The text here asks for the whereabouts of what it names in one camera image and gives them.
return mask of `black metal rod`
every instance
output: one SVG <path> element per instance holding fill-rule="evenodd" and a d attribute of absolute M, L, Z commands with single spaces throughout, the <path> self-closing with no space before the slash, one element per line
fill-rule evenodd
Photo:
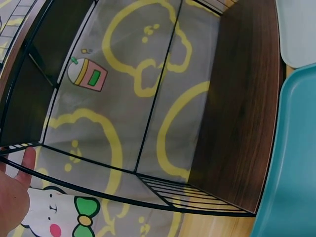
<path fill-rule="evenodd" d="M 162 187 L 162 186 L 153 186 L 153 185 L 150 185 L 153 189 L 163 189 L 163 190 L 168 190 L 168 191 L 175 191 L 175 192 L 183 192 L 183 193 L 188 193 L 188 194 L 197 194 L 197 195 L 200 195 L 201 191 L 199 191 L 199 193 L 190 193 L 188 192 L 187 190 L 185 189 L 171 189 L 171 188 L 165 188 L 165 187 Z"/>
<path fill-rule="evenodd" d="M 106 167 L 106 168 L 109 168 L 109 169 L 115 169 L 115 170 L 122 171 L 122 172 L 129 173 L 129 174 L 135 174 L 131 170 L 117 168 L 117 167 L 111 166 L 109 164 L 104 164 L 104 163 L 101 163 L 101 162 L 98 162 L 98 161 L 95 161 L 95 160 L 91 160 L 91 159 L 88 159 L 88 158 L 80 157 L 80 156 L 77 156 L 77 155 L 65 152 L 63 150 L 60 150 L 60 149 L 57 149 L 57 148 L 54 148 L 54 147 L 51 147 L 51 146 L 48 146 L 48 145 L 45 145 L 45 144 L 41 144 L 41 145 L 43 147 L 47 148 L 47 149 L 52 150 L 52 151 L 55 151 L 55 152 L 58 152 L 58 153 L 61 153 L 61 154 L 67 155 L 67 156 L 71 156 L 71 157 L 74 157 L 74 158 L 77 158 L 77 159 L 81 159 L 81 160 L 84 160 L 84 161 L 92 163 L 92 164 L 100 165 L 100 166 L 103 166 L 103 167 Z"/>
<path fill-rule="evenodd" d="M 74 45 L 77 45 L 77 44 L 78 44 L 78 41 L 79 41 L 79 39 L 81 38 L 81 35 L 82 35 L 82 33 L 83 33 L 83 30 L 85 29 L 85 27 L 86 27 L 86 25 L 87 25 L 87 23 L 88 23 L 88 21 L 89 21 L 91 15 L 92 15 L 94 9 L 95 9 L 95 6 L 96 6 L 96 2 L 94 3 L 94 6 L 93 6 L 93 8 L 92 8 L 92 10 L 91 10 L 91 12 L 90 12 L 90 14 L 89 14 L 87 20 L 85 21 L 85 23 L 84 23 L 84 25 L 83 25 L 83 28 L 82 28 L 82 30 L 80 31 L 79 36 L 78 36 L 78 38 L 77 38 L 77 40 L 76 40 L 76 43 L 75 43 Z M 67 64 L 68 64 L 69 59 L 71 58 L 71 56 L 72 56 L 74 50 L 75 50 L 75 46 L 72 48 L 71 53 L 69 54 L 69 57 L 68 57 L 68 59 L 67 59 Z M 55 105 L 55 102 L 56 102 L 57 94 L 58 94 L 58 91 L 59 91 L 61 82 L 63 81 L 63 78 L 64 78 L 64 75 L 65 75 L 66 69 L 67 69 L 67 66 L 65 66 L 65 68 L 64 68 L 64 70 L 63 70 L 63 72 L 62 72 L 62 74 L 61 74 L 60 82 L 58 83 L 58 85 L 57 85 L 57 87 L 56 87 L 57 91 L 56 91 L 55 96 L 54 96 L 54 98 L 53 98 L 53 102 L 52 102 L 52 105 L 51 105 L 51 108 L 50 108 L 50 112 L 49 112 L 49 115 L 48 115 L 47 124 L 46 124 L 45 131 L 44 131 L 44 135 L 43 135 L 43 144 L 44 144 L 44 142 L 45 142 L 45 138 L 46 138 L 46 134 L 47 134 L 47 130 L 48 130 L 48 125 L 49 125 L 49 120 L 50 120 L 50 117 L 51 117 L 51 115 L 52 115 L 52 113 L 53 113 L 53 108 L 54 108 L 54 105 Z"/>
<path fill-rule="evenodd" d="M 220 9 L 218 9 L 217 7 L 212 6 L 211 4 L 206 4 L 206 3 L 202 2 L 202 1 L 199 1 L 199 0 L 193 0 L 193 1 L 195 1 L 198 4 L 200 4 L 201 6 L 204 6 L 208 10 L 213 11 L 214 13 L 216 13 L 219 16 L 221 16 L 223 14 Z"/>
<path fill-rule="evenodd" d="M 173 211 L 173 212 L 181 212 L 181 213 L 190 213 L 190 214 L 200 214 L 200 215 L 212 215 L 212 216 L 231 216 L 231 217 L 254 217 L 255 215 L 252 213 L 236 213 L 236 212 L 217 212 L 217 211 L 206 211 L 206 210 L 194 210 L 194 209 L 185 209 L 185 208 L 178 208 L 174 206 L 167 206 L 167 205 L 159 205 L 149 202 L 143 202 L 143 201 L 137 201 L 132 200 L 125 197 L 117 197 L 115 195 L 105 194 L 99 191 L 91 190 L 88 188 L 84 188 L 75 184 L 71 184 L 41 173 L 38 173 L 34 170 L 31 170 L 29 168 L 26 168 L 20 164 L 17 164 L 11 160 L 6 159 L 3 156 L 0 156 L 0 162 L 3 162 L 7 165 L 12 166 L 13 168 L 16 168 L 18 170 L 21 170 L 27 174 L 33 175 L 35 177 L 38 177 L 40 179 L 46 180 L 48 182 L 54 183 L 56 185 L 63 186 L 65 188 L 69 188 L 84 194 L 93 195 L 99 198 L 105 198 L 113 201 L 123 202 L 135 206 L 142 206 L 147 208 L 153 208 L 158 210 L 166 210 L 166 211 Z"/>
<path fill-rule="evenodd" d="M 196 191 L 199 193 L 204 193 L 203 191 L 197 190 L 194 187 L 181 187 L 181 186 L 177 186 L 177 185 L 165 184 L 165 183 L 155 183 L 155 182 L 151 182 L 151 181 L 146 181 L 146 182 L 150 185 L 163 185 L 163 187 L 170 187 L 170 188 L 174 188 L 174 189 L 182 189 L 182 190 L 187 190 L 187 191 Z"/>
<path fill-rule="evenodd" d="M 150 176 L 150 175 L 146 175 L 146 174 L 140 174 L 138 173 L 140 176 L 142 176 L 143 179 L 147 179 L 149 181 L 157 181 L 157 182 L 161 182 L 161 183 L 167 183 L 167 184 L 174 184 L 174 185 L 178 185 L 178 186 L 185 186 L 185 187 L 192 187 L 190 184 L 186 184 L 186 183 L 181 183 L 181 182 L 177 182 L 177 181 L 173 181 L 173 180 L 167 180 L 167 179 L 162 179 L 162 178 L 158 178 L 158 177 L 154 177 L 154 176 Z"/>
<path fill-rule="evenodd" d="M 215 209 L 215 208 L 207 208 L 207 207 L 197 207 L 197 206 L 189 206 L 189 205 L 185 205 L 185 204 L 175 204 L 175 205 L 178 205 L 178 206 L 184 206 L 184 207 L 189 207 L 189 208 L 196 208 L 196 209 L 202 209 L 202 210 L 212 210 L 212 211 L 215 211 L 215 210 L 218 210 L 218 211 L 242 211 L 243 213 L 245 211 L 243 210 L 235 210 L 235 209 Z"/>
<path fill-rule="evenodd" d="M 146 182 L 142 180 L 138 175 L 136 175 L 137 178 L 148 188 L 150 191 L 152 191 L 158 198 L 160 198 L 164 203 L 166 203 L 168 206 L 173 206 L 171 202 L 163 198 L 159 193 L 157 193 L 151 186 L 149 186 Z"/>
<path fill-rule="evenodd" d="M 163 194 L 171 194 L 171 195 L 176 195 L 176 196 L 183 196 L 183 197 L 188 197 L 188 198 L 200 198 L 200 199 L 204 199 L 204 200 L 217 200 L 216 198 L 205 198 L 205 197 L 198 197 L 198 196 L 185 195 L 185 194 L 175 194 L 175 193 L 165 192 L 165 191 L 160 191 L 160 190 L 157 190 L 157 192 L 163 193 Z"/>
<path fill-rule="evenodd" d="M 209 204 L 209 205 L 222 205 L 222 206 L 231 206 L 228 203 L 211 203 L 211 202 L 200 202 L 200 201 L 191 201 L 191 200 L 185 200 L 185 199 L 178 199 L 178 198 L 174 198 L 174 197 L 168 197 L 168 196 L 163 196 L 161 195 L 163 198 L 167 198 L 167 199 L 172 199 L 172 200 L 177 200 L 177 201 L 184 201 L 184 202 L 190 202 L 190 203 L 197 203 L 197 204 Z"/>
<path fill-rule="evenodd" d="M 31 144 L 31 145 L 29 145 L 27 147 L 23 147 L 22 146 L 22 147 L 16 147 L 14 149 L 10 149 L 10 148 L 6 147 L 6 150 L 0 151 L 0 156 L 4 156 L 4 155 L 10 154 L 10 153 L 22 151 L 22 150 L 25 150 L 28 147 L 37 147 L 39 145 L 40 145 L 39 143 L 33 143 L 33 144 Z"/>
<path fill-rule="evenodd" d="M 159 188 L 159 189 L 163 189 L 163 190 L 157 190 L 156 189 L 156 191 L 161 192 L 161 193 L 165 193 L 165 194 L 179 195 L 179 193 L 168 193 L 168 192 L 164 191 L 164 190 L 169 190 L 169 189 L 164 189 L 164 188 Z M 199 195 L 199 198 L 204 198 L 204 197 L 211 197 L 212 198 L 212 196 L 207 194 L 207 193 L 202 193 L 202 194 L 193 193 L 193 192 L 183 192 L 183 193 Z"/>
<path fill-rule="evenodd" d="M 174 23 L 174 26 L 173 26 L 173 29 L 172 29 L 169 45 L 168 45 L 167 52 L 166 52 L 166 55 L 165 55 L 165 58 L 164 58 L 164 61 L 163 61 L 163 66 L 162 66 L 160 77 L 159 77 L 159 80 L 158 80 L 157 89 L 156 89 L 155 96 L 154 96 L 154 99 L 153 99 L 152 107 L 151 107 L 150 112 L 149 112 L 149 116 L 148 116 L 148 119 L 147 119 L 145 132 L 144 132 L 144 136 L 143 136 L 143 140 L 142 140 L 142 143 L 141 143 L 141 146 L 140 146 L 140 149 L 139 149 L 136 165 L 135 165 L 135 168 L 134 168 L 135 172 L 137 172 L 137 169 L 138 169 L 140 157 L 142 155 L 142 151 L 143 151 L 143 148 L 144 148 L 145 140 L 146 140 L 148 129 L 149 129 L 149 124 L 150 124 L 151 118 L 153 116 L 155 103 L 156 103 L 156 100 L 157 100 L 157 97 L 158 97 L 159 87 L 160 87 L 160 84 L 161 84 L 161 81 L 162 81 L 164 68 L 165 68 L 165 66 L 167 64 L 169 51 L 170 51 L 171 46 L 172 46 L 172 40 L 173 40 L 174 33 L 175 33 L 175 30 L 176 30 L 176 25 L 178 23 L 178 19 L 179 19 L 182 3 L 183 3 L 183 0 L 180 1 L 179 9 L 178 9 L 178 12 L 177 12 L 177 17 L 176 17 L 176 20 L 175 20 L 175 23 Z"/>

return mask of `dark wooden panel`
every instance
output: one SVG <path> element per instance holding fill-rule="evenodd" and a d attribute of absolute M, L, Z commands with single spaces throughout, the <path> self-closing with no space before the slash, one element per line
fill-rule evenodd
<path fill-rule="evenodd" d="M 33 39 L 32 55 L 55 82 L 92 4 L 93 0 L 55 0 Z"/>
<path fill-rule="evenodd" d="M 1 145 L 37 142 L 54 88 L 27 56 L 6 114 Z"/>
<path fill-rule="evenodd" d="M 256 212 L 281 75 L 275 0 L 239 0 L 221 18 L 189 183 Z"/>

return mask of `wire grid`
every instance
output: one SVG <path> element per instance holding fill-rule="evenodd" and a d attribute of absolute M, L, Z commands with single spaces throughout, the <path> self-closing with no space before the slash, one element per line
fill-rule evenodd
<path fill-rule="evenodd" d="M 155 93 L 155 97 L 153 100 L 153 104 L 152 104 L 152 108 L 151 108 L 151 112 L 148 118 L 148 122 L 147 122 L 147 127 L 144 133 L 144 137 L 143 137 L 143 143 L 146 139 L 146 134 L 147 134 L 147 130 L 148 130 L 148 126 L 149 126 L 149 122 L 151 120 L 151 116 L 152 116 L 152 112 L 154 109 L 154 105 L 155 105 L 155 101 L 157 98 L 157 94 L 158 94 L 158 90 L 159 90 L 159 85 L 161 83 L 161 79 L 162 79 L 162 75 L 164 67 L 166 65 L 166 61 L 167 61 L 167 56 L 169 54 L 169 50 L 171 48 L 172 45 L 172 40 L 174 37 L 174 33 L 175 33 L 175 28 L 176 25 L 178 23 L 178 18 L 179 18 L 179 14 L 181 11 L 181 6 L 183 4 L 183 1 L 181 0 L 180 5 L 179 5 L 179 9 L 177 12 L 177 17 L 176 17 L 176 21 L 174 23 L 174 27 L 173 27 L 173 31 L 170 37 L 170 42 L 168 45 L 168 49 L 165 55 L 165 61 L 161 70 L 161 74 L 160 74 L 160 78 L 158 81 L 158 86 L 157 86 L 157 91 Z M 94 7 L 89 15 L 89 17 L 91 16 L 93 10 L 95 9 L 95 6 L 97 5 L 97 0 L 94 1 Z M 80 32 L 79 37 L 77 39 L 77 42 L 82 34 L 83 30 Z M 29 48 L 30 48 L 30 43 L 26 46 L 26 50 L 25 50 L 25 54 L 24 57 L 26 57 L 28 55 L 29 52 Z M 58 89 L 60 87 L 60 83 L 61 81 L 54 86 L 56 88 L 56 93 L 55 96 L 53 98 L 53 104 L 51 106 L 50 112 L 49 112 L 49 117 L 48 117 L 48 121 L 49 118 L 51 117 L 52 114 L 52 109 L 53 109 L 53 105 L 56 101 L 56 97 L 58 94 Z M 123 202 L 123 203 L 127 203 L 127 204 L 131 204 L 131 205 L 136 205 L 136 206 L 142 206 L 142 207 L 147 207 L 147 208 L 153 208 L 153 209 L 160 209 L 160 210 L 166 210 L 166 211 L 174 211 L 174 212 L 181 212 L 181 213 L 191 213 L 191 214 L 203 214 L 203 215 L 214 215 L 214 216 L 233 216 L 233 217 L 254 217 L 255 214 L 247 212 L 245 210 L 242 210 L 239 207 L 233 206 L 232 204 L 229 204 L 223 200 L 220 200 L 219 198 L 216 198 L 210 194 L 208 194 L 207 192 L 196 188 L 190 184 L 187 183 L 181 183 L 181 182 L 175 182 L 175 181 L 170 181 L 170 180 L 166 180 L 166 179 L 161 179 L 161 178 L 157 178 L 157 177 L 153 177 L 153 176 L 149 176 L 149 175 L 145 175 L 145 174 L 141 174 L 137 172 L 137 168 L 138 168 L 138 163 L 139 163 L 139 159 L 140 156 L 138 157 L 138 160 L 136 162 L 135 165 L 135 169 L 133 171 L 131 170 L 126 170 L 126 169 L 121 169 L 121 168 L 117 168 L 111 165 L 107 165 L 104 163 L 100 163 L 98 161 L 94 161 L 88 158 L 84 158 L 84 157 L 79 157 L 77 155 L 74 154 L 70 154 L 68 152 L 65 152 L 63 150 L 57 149 L 57 148 L 53 148 L 50 147 L 46 144 L 44 144 L 45 141 L 45 136 L 47 133 L 47 128 L 48 128 L 48 122 L 46 124 L 46 128 L 44 130 L 44 136 L 43 136 L 43 141 L 42 142 L 31 142 L 31 143 L 23 143 L 23 144 L 14 144 L 8 147 L 5 147 L 5 149 L 3 151 L 0 151 L 0 162 L 3 162 L 7 165 L 12 166 L 13 168 L 19 169 L 25 173 L 28 173 L 32 176 L 38 177 L 40 179 L 46 180 L 48 182 L 54 183 L 56 185 L 60 185 L 63 186 L 65 188 L 69 188 L 81 193 L 85 193 L 88 195 L 92 195 L 95 197 L 99 197 L 99 198 L 106 198 L 109 200 L 113 200 L 113 201 L 118 201 L 118 202 Z M 81 159 L 83 161 L 89 162 L 89 163 L 93 163 L 96 165 L 100 165 L 106 168 L 110 168 L 110 169 L 114 169 L 114 170 L 118 170 L 121 172 L 125 172 L 125 173 L 129 173 L 134 175 L 138 180 L 140 180 L 146 187 L 147 189 L 154 194 L 156 197 L 158 197 L 165 205 L 162 204 L 155 204 L 155 203 L 150 203 L 150 202 L 144 202 L 144 201 L 139 201 L 139 200 L 134 200 L 134 199 L 130 199 L 130 198 L 125 198 L 125 197 L 119 197 L 119 196 L 115 196 L 115 195 L 110 195 L 110 194 L 106 194 L 106 193 L 102 193 L 96 190 L 92 190 L 89 188 L 85 188 L 79 185 L 75 185 L 48 175 L 44 175 L 41 174 L 37 171 L 28 169 L 20 164 L 17 164 L 9 159 L 7 159 L 5 157 L 5 155 L 9 154 L 9 153 L 13 153 L 13 152 L 17 152 L 17 151 L 21 151 L 26 149 L 27 147 L 37 147 L 37 146 L 42 146 L 45 147 L 47 149 L 50 149 L 52 151 L 55 151 L 57 153 L 60 154 L 64 154 L 67 156 L 71 156 L 74 158 L 78 158 Z"/>

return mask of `teal plastic seat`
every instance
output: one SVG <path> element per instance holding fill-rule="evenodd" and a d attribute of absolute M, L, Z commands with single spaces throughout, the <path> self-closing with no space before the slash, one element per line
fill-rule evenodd
<path fill-rule="evenodd" d="M 270 170 L 252 237 L 316 237 L 316 65 L 296 70 L 279 102 Z"/>

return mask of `wooden side board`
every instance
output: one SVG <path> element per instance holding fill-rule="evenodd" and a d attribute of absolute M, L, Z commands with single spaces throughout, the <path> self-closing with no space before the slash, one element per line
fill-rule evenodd
<path fill-rule="evenodd" d="M 239 0 L 221 17 L 190 184 L 257 211 L 282 75 L 275 0 Z"/>

